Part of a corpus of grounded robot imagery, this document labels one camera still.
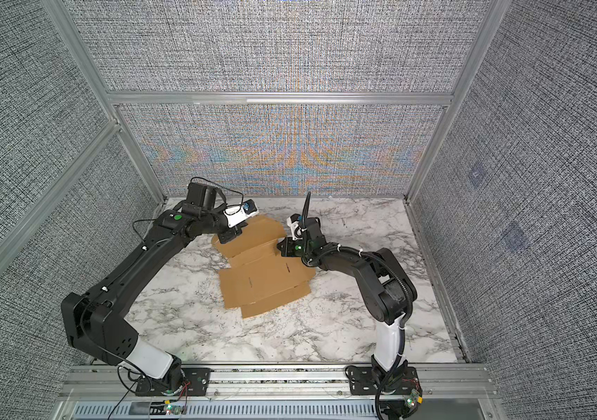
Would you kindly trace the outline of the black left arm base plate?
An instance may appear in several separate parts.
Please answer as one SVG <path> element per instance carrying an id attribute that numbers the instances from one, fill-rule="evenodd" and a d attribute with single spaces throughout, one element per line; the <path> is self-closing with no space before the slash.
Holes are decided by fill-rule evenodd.
<path id="1" fill-rule="evenodd" d="M 207 393 L 212 370 L 206 367 L 183 367 L 158 379 L 140 379 L 134 390 L 139 397 L 204 397 Z"/>

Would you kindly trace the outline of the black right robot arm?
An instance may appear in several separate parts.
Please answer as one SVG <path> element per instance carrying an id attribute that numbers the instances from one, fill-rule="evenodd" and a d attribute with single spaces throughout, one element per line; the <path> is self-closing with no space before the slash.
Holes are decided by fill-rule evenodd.
<path id="1" fill-rule="evenodd" d="M 413 313 L 417 290 L 386 248 L 376 252 L 328 241 L 317 217 L 291 215 L 291 235 L 280 241 L 282 257 L 298 258 L 308 268 L 335 271 L 353 278 L 368 313 L 376 322 L 372 376 L 378 390 L 387 392 L 407 366 L 405 327 Z"/>

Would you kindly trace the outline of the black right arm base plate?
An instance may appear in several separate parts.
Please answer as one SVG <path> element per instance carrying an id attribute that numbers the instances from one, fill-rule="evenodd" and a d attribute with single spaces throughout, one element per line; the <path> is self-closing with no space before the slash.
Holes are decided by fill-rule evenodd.
<path id="1" fill-rule="evenodd" d="M 374 396 L 382 386 L 382 395 L 401 395 L 422 397 L 423 389 L 420 384 L 417 369 L 404 362 L 390 378 L 372 365 L 348 365 L 345 367 L 350 393 L 354 396 Z"/>

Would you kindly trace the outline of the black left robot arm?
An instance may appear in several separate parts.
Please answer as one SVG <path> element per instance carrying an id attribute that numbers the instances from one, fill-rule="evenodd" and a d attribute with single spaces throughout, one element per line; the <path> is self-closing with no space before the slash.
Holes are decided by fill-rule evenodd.
<path id="1" fill-rule="evenodd" d="M 229 243 L 258 214 L 256 203 L 230 204 L 226 188 L 195 177 L 186 198 L 151 219 L 140 244 L 97 285 L 70 293 L 61 303 L 69 346 L 110 366 L 120 366 L 146 381 L 151 390 L 171 396 L 186 386 L 182 362 L 141 339 L 126 315 L 154 276 L 199 236 Z"/>

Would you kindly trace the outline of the brown cardboard box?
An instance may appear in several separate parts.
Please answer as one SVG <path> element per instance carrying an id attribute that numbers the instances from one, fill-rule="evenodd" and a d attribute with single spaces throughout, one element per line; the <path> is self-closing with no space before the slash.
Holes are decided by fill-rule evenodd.
<path id="1" fill-rule="evenodd" d="M 212 245 L 230 264 L 218 271 L 226 309 L 239 308 L 242 318 L 251 318 L 311 293 L 316 270 L 298 258 L 282 257 L 277 243 L 284 238 L 284 227 L 265 215 L 249 219 L 230 243 L 213 237 Z"/>

